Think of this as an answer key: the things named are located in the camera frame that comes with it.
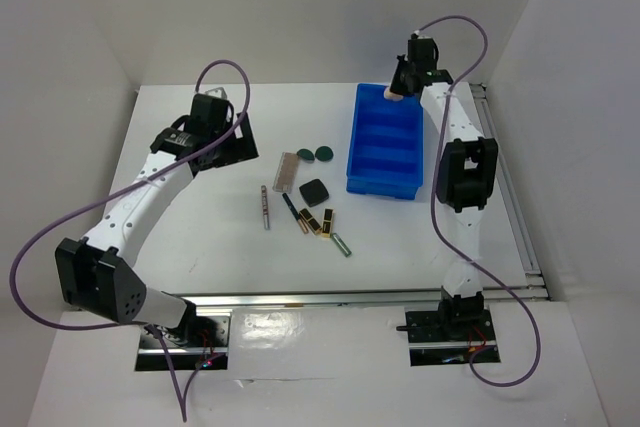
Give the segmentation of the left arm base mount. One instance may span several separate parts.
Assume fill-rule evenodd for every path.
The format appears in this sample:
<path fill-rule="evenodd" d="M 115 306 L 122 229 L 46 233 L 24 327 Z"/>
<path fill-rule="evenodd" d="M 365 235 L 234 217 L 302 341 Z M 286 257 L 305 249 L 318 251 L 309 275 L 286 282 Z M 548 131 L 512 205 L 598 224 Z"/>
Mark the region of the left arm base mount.
<path fill-rule="evenodd" d="M 176 371 L 222 371 L 228 368 L 229 339 L 232 314 L 229 310 L 205 309 L 215 329 L 201 329 L 191 340 L 180 340 L 161 330 L 170 358 Z M 135 370 L 137 372 L 167 372 L 169 366 L 161 342 L 148 330 L 139 337 Z"/>

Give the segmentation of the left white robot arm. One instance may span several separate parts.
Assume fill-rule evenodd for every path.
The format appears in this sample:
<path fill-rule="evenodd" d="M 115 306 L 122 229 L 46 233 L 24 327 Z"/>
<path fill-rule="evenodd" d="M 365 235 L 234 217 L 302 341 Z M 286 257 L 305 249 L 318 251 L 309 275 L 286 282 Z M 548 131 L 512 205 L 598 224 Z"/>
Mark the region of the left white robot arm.
<path fill-rule="evenodd" d="M 177 195 L 206 170 L 258 155 L 247 118 L 235 113 L 221 88 L 194 95 L 191 111 L 158 134 L 136 180 L 81 239 L 65 238 L 55 251 L 66 303 L 117 324 L 152 324 L 176 346 L 202 346 L 213 320 L 195 304 L 153 289 L 134 266 L 147 237 Z"/>

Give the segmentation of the green teardrop makeup sponge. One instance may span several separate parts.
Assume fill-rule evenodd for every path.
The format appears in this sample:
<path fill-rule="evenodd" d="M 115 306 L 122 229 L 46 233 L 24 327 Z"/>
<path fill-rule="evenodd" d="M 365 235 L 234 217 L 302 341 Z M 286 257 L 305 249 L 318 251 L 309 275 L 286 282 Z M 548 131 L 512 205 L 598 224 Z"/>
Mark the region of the green teardrop makeup sponge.
<path fill-rule="evenodd" d="M 311 150 L 306 149 L 306 148 L 299 149 L 296 152 L 296 155 L 300 160 L 302 160 L 304 162 L 307 162 L 307 163 L 313 163 L 315 161 L 314 153 Z"/>

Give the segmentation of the black square compact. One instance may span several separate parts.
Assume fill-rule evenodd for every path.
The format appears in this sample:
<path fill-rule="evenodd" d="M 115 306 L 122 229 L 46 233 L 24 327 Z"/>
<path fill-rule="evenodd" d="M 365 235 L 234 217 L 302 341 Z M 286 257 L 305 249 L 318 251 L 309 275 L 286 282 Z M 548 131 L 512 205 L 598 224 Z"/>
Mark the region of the black square compact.
<path fill-rule="evenodd" d="M 299 187 L 299 192 L 308 207 L 315 207 L 329 199 L 329 192 L 320 179 L 313 179 Z"/>

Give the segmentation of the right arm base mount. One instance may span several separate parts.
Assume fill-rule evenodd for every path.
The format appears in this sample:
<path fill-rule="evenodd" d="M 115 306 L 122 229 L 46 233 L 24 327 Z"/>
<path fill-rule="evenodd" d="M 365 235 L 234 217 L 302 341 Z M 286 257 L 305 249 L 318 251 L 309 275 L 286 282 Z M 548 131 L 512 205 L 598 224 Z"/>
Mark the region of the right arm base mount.
<path fill-rule="evenodd" d="M 500 363 L 493 319 L 485 309 L 478 320 L 445 326 L 435 311 L 406 311 L 403 325 L 395 330 L 406 336 L 410 365 L 445 366 L 475 362 Z"/>

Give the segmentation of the beige makeup sponge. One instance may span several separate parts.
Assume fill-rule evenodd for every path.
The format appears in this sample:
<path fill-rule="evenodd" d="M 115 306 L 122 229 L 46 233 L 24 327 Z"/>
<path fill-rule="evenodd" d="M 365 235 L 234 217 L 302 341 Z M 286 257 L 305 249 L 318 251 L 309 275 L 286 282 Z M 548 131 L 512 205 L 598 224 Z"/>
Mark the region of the beige makeup sponge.
<path fill-rule="evenodd" d="M 402 95 L 399 95 L 399 94 L 396 94 L 396 93 L 392 92 L 389 87 L 387 87 L 384 90 L 383 95 L 384 95 L 385 99 L 391 100 L 391 101 L 394 101 L 394 102 L 401 101 L 403 99 Z"/>

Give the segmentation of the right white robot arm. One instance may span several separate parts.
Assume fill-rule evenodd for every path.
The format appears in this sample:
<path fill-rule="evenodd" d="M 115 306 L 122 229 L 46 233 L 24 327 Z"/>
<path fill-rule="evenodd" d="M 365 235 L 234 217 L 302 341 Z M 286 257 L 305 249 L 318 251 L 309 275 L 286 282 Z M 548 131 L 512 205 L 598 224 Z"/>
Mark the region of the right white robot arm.
<path fill-rule="evenodd" d="M 412 33 L 385 97 L 419 100 L 425 96 L 433 103 L 433 121 L 441 124 L 442 152 L 437 155 L 432 205 L 442 208 L 440 232 L 458 250 L 442 282 L 432 328 L 444 340 L 460 341 L 474 331 L 484 311 L 475 264 L 480 259 L 484 209 L 494 189 L 498 145 L 476 128 L 455 93 L 452 77 L 437 68 L 438 60 L 435 41 Z"/>

